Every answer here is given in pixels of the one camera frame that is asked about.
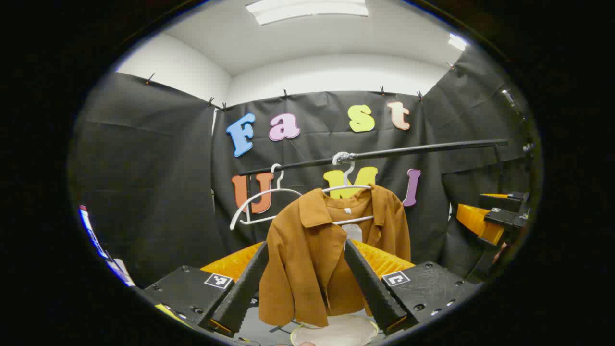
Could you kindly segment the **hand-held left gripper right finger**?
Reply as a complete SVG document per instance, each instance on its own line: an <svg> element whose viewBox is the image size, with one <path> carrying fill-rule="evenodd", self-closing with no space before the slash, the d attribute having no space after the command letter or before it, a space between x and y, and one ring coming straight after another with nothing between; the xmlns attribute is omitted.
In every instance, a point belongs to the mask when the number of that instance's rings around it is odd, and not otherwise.
<svg viewBox="0 0 615 346"><path fill-rule="evenodd" d="M401 266L395 256L352 239L344 258L385 335L431 322L481 288L432 261Z"/></svg>

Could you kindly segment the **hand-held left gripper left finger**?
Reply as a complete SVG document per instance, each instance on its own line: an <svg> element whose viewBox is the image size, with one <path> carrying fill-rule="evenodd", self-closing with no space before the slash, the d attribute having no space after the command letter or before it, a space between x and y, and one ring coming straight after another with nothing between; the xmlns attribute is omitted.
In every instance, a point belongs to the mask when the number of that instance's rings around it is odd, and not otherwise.
<svg viewBox="0 0 615 346"><path fill-rule="evenodd" d="M268 263L266 242L202 269L183 265L143 293L189 326L233 337L239 332Z"/></svg>

